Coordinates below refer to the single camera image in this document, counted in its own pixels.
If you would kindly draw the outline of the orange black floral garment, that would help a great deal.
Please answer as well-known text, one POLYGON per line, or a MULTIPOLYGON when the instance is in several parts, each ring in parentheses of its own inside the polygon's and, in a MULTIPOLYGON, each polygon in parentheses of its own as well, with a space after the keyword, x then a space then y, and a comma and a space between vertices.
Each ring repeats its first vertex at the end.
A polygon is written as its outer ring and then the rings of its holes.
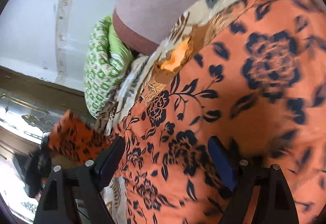
POLYGON ((280 165, 300 223, 325 206, 325 13, 312 0, 245 0, 151 102, 110 136, 66 112, 49 148, 82 164, 116 136, 128 223, 218 222, 229 202, 208 140, 280 165))

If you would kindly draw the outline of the green white patterned pillow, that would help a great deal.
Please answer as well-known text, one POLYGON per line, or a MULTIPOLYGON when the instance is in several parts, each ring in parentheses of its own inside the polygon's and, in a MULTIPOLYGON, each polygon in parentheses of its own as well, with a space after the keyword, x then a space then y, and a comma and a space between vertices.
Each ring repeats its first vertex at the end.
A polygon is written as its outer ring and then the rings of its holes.
POLYGON ((83 81, 85 102, 96 118, 125 78, 134 56, 113 26, 113 16, 98 21, 90 34, 83 81))

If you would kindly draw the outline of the brown wooden glass cabinet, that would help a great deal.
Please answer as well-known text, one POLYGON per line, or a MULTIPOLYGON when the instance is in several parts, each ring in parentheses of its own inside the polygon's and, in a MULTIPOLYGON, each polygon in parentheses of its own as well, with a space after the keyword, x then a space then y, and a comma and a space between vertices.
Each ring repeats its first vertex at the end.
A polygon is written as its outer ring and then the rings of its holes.
POLYGON ((14 155, 37 149, 66 110, 95 121, 83 92, 1 67, 1 196, 17 223, 33 222, 37 200, 25 194, 14 155))

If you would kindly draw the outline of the beige leaf print blanket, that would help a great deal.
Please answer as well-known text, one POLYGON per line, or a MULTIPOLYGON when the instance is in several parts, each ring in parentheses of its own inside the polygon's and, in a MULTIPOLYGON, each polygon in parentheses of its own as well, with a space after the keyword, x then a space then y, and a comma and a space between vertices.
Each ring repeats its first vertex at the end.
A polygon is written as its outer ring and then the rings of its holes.
MULTIPOLYGON (((182 37, 198 32, 208 24, 209 19, 231 6, 237 0, 198 0, 190 6, 174 24, 172 30, 183 29, 182 37)), ((139 55, 130 68, 130 73, 122 82, 120 89, 103 108, 97 122, 106 123, 106 132, 109 133, 113 126, 122 120, 131 107, 139 99, 141 91, 148 86, 150 88, 148 99, 152 98, 162 84, 150 80, 156 64, 166 58, 168 52, 175 50, 182 42, 181 38, 168 36, 153 51, 151 55, 139 55)), ((109 213, 112 214, 114 223, 126 223, 126 189, 121 177, 114 177, 110 185, 103 191, 103 198, 107 204, 109 213)))

